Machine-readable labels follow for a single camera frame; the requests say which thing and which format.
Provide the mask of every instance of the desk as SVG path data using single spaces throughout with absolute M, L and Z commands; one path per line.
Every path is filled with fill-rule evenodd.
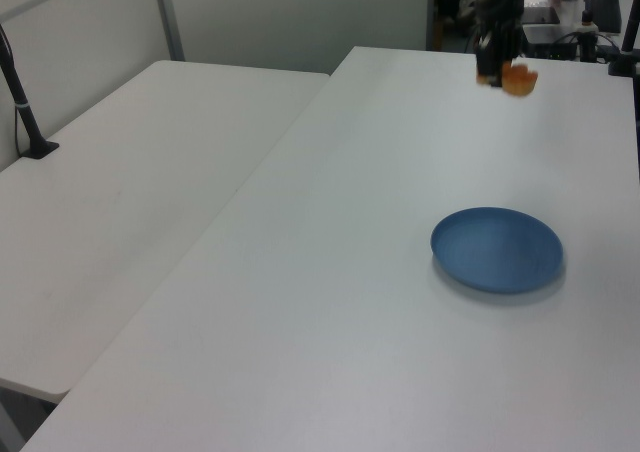
M 529 62 L 520 100 L 354 49 L 24 452 L 636 450 L 631 81 Z M 483 205 L 550 225 L 561 278 L 448 279 L 431 231 Z
M 4 170 L 0 386 L 58 402 L 326 80 L 159 62 Z
M 611 36 L 618 47 L 622 46 L 622 39 L 624 33 L 627 30 L 627 22 L 629 21 L 629 12 L 631 12 L 631 4 L 633 0 L 619 0 L 620 1 L 620 14 L 622 17 L 622 29 L 620 35 L 606 34 Z M 584 10 L 584 0 L 525 0 L 525 5 L 541 5 L 541 6 L 553 6 L 558 13 L 561 25 L 573 25 L 582 21 L 582 11 Z M 636 37 L 635 48 L 640 48 L 640 34 Z

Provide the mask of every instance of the table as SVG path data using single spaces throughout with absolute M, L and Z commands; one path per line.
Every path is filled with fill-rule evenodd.
M 4 170 L 0 386 L 58 402 L 327 79 L 159 62 Z
M 470 55 L 354 49 L 24 452 L 636 450 L 631 81 L 527 62 L 517 99 Z M 441 272 L 431 231 L 485 205 L 551 226 L 562 276 Z
M 618 45 L 622 46 L 622 39 L 624 33 L 627 30 L 627 22 L 629 21 L 629 12 L 631 12 L 631 4 L 633 0 L 619 0 L 620 1 L 620 14 L 622 17 L 622 29 L 621 33 L 609 34 Z M 582 21 L 582 11 L 584 10 L 584 0 L 525 0 L 525 5 L 541 5 L 541 6 L 553 6 L 558 13 L 561 25 L 574 25 Z M 601 40 L 603 44 L 608 44 L 607 41 Z M 640 35 L 636 37 L 635 48 L 640 48 Z

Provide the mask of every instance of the white surface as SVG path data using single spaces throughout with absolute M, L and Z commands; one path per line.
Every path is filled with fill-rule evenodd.
M 151 63 L 169 58 L 156 0 L 50 0 L 2 25 L 47 137 Z M 17 157 L 13 100 L 4 78 L 0 82 L 2 170 Z
M 0 174 L 0 385 L 58 401 L 327 77 L 159 62 Z
M 618 47 L 622 47 L 622 39 L 624 38 L 624 33 L 627 30 L 627 22 L 629 21 L 629 12 L 631 12 L 631 4 L 633 0 L 619 0 L 620 2 L 620 16 L 622 18 L 622 32 L 620 34 L 610 34 L 607 33 L 607 36 L 610 36 L 611 39 L 618 45 Z M 555 7 L 558 12 L 558 17 L 560 18 L 560 23 L 562 25 L 573 25 L 576 23 L 580 23 L 582 21 L 582 11 L 584 10 L 584 0 L 525 0 L 525 5 L 549 5 Z M 600 40 L 602 44 L 607 45 L 608 42 L 605 40 Z M 636 37 L 635 48 L 640 48 L 640 35 Z
M 355 45 L 424 50 L 427 0 L 173 0 L 187 60 L 332 73 Z
M 515 99 L 473 56 L 352 52 L 24 451 L 636 451 L 631 81 L 530 64 Z M 431 231 L 483 205 L 550 225 L 566 273 L 443 276 Z

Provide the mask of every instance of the orange object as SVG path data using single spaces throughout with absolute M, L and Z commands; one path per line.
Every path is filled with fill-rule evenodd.
M 525 97 L 533 92 L 538 80 L 537 72 L 529 72 L 524 64 L 511 65 L 505 62 L 502 65 L 502 89 L 517 97 Z

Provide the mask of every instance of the metal frame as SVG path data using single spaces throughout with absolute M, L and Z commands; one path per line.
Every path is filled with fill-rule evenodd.
M 173 0 L 157 1 L 171 60 L 184 62 L 184 50 L 182 49 L 182 41 L 180 40 L 180 31 L 178 30 L 178 20 L 176 19 Z

